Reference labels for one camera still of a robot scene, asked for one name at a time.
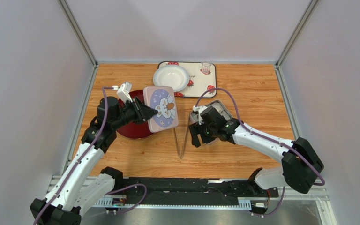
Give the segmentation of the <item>pink chocolate tin box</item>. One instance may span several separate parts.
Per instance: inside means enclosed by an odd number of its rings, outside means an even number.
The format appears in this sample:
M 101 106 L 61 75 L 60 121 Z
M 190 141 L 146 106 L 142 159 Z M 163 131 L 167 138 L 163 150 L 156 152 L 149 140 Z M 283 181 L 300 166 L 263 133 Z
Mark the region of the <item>pink chocolate tin box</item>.
M 215 101 L 213 101 L 213 102 L 211 102 L 211 103 L 209 103 L 209 104 L 207 104 L 207 105 L 205 105 L 205 106 L 206 106 L 206 107 L 213 106 L 213 107 L 217 108 L 220 112 L 225 111 L 225 112 L 226 112 L 229 116 L 231 116 L 232 119 L 233 119 L 232 114 L 227 110 L 227 108 L 225 107 L 225 105 L 224 105 L 221 101 L 219 101 L 219 100 L 215 100 Z M 190 118 L 190 125 L 193 124 L 193 123 L 197 123 L 197 122 L 195 122 L 194 116 L 193 116 L 191 113 L 190 113 L 189 118 Z M 200 139 L 201 145 L 202 145 L 202 144 L 207 144 L 207 145 L 209 145 L 209 144 L 212 144 L 212 143 L 214 143 L 215 141 L 219 140 L 219 139 L 215 139 L 215 140 L 213 140 L 212 142 L 203 142 L 203 139 L 201 138 L 201 134 L 200 134 L 198 137 L 199 137 L 199 139 Z M 234 143 L 233 138 L 231 137 L 230 141 L 227 141 L 227 142 Z

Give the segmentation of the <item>silver tin lid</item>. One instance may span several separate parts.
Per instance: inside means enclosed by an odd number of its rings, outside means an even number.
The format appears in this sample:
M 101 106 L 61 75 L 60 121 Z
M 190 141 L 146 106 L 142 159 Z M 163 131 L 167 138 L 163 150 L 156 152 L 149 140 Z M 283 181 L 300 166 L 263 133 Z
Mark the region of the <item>silver tin lid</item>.
M 179 125 L 174 90 L 169 86 L 148 86 L 143 89 L 147 106 L 157 111 L 148 121 L 152 133 L 161 132 Z

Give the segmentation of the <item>metal serving tongs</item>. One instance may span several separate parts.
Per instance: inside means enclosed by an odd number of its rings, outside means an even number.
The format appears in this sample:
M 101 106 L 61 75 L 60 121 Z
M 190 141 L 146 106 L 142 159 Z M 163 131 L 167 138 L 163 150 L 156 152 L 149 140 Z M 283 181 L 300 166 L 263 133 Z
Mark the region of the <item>metal serving tongs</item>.
M 179 159 L 183 159 L 185 155 L 185 150 L 188 142 L 190 118 L 187 119 L 185 124 L 179 124 L 173 129 L 175 146 L 177 151 L 177 156 Z

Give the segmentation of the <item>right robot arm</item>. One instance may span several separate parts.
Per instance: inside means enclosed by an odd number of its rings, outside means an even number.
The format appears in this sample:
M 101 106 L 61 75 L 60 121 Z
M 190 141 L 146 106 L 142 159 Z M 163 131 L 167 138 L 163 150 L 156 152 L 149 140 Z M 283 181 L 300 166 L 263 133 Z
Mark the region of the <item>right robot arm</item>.
M 307 194 L 312 186 L 325 184 L 324 165 L 310 142 L 279 138 L 252 128 L 238 118 L 227 118 L 213 106 L 194 106 L 197 121 L 188 126 L 192 145 L 200 147 L 215 140 L 254 149 L 280 163 L 272 169 L 256 169 L 250 176 L 261 189 L 289 186 Z

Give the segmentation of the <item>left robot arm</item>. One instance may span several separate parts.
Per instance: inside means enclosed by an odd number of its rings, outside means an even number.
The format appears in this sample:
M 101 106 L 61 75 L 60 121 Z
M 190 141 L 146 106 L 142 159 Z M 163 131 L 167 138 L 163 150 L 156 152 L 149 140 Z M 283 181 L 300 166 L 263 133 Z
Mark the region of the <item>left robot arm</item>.
M 104 97 L 97 115 L 86 129 L 76 156 L 55 187 L 43 199 L 35 199 L 30 210 L 36 225 L 78 225 L 87 211 L 105 194 L 122 187 L 123 173 L 107 167 L 86 188 L 83 184 L 97 162 L 129 123 L 143 123 L 158 113 L 138 98 L 120 103 Z

